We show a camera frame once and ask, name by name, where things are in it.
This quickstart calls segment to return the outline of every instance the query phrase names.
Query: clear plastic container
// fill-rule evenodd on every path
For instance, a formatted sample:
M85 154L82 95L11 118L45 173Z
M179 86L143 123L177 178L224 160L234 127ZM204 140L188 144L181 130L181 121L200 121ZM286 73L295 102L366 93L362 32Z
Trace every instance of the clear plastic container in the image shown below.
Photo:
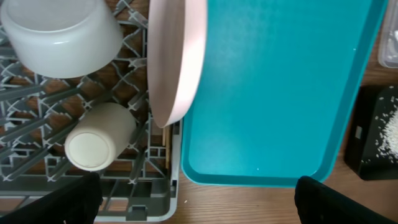
M382 28L379 63L398 68L398 1L390 0Z

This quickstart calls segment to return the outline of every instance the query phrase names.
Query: black container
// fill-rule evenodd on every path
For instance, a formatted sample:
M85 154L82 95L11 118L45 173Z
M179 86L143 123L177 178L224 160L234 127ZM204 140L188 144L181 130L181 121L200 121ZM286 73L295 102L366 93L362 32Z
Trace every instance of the black container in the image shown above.
M366 86L358 93L345 162L363 180L398 179L398 160L380 150L397 108L398 86Z

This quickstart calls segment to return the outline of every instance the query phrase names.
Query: pink plate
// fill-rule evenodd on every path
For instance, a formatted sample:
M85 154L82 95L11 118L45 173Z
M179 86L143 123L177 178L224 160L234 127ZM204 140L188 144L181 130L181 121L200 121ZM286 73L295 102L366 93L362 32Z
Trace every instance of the pink plate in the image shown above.
M205 56L207 0L156 0L149 6L148 87L156 124L185 116Z

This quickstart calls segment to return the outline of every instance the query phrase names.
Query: white cup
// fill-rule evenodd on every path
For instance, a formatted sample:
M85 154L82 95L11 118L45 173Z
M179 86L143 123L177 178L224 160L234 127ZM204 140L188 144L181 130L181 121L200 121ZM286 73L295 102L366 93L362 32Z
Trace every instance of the white cup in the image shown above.
M5 0L0 18L21 63L52 78L99 70L123 42L104 0Z
M129 144L136 121L116 103L94 107L69 133L65 152L76 167L97 171L109 166Z

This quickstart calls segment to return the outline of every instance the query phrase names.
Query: tray rim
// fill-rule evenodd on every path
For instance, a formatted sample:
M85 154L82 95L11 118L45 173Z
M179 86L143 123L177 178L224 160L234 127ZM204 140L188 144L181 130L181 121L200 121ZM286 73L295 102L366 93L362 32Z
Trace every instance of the tray rim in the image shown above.
M367 12L364 27L362 29L361 37L358 40L358 45L365 45L365 47L358 47L351 70L349 71L348 80L344 88L343 96L341 97L341 103L335 117L335 123L332 127L331 134L328 140L328 144L323 155L322 163L318 170L310 177L324 182L331 174L337 155L340 151L341 143L345 133L348 131L348 122L351 117L356 96L361 86L361 82L368 64L370 54L373 50L373 46L376 42L378 30L381 27L382 20L388 5L388 0L371 0L369 10ZM353 92L351 97L348 99L345 97L347 92ZM253 176L232 176L232 175L209 175L199 174L194 171L189 163L189 148L187 145L187 139L190 138L191 134L191 120L192 120L192 109L195 107L195 101L191 105L188 113L183 118L183 133L182 133L182 155L181 155L181 168L184 175L192 182L200 185L224 185L224 186L240 186L240 187L279 187L279 188L291 188L295 187L299 178L278 178L278 177L253 177Z

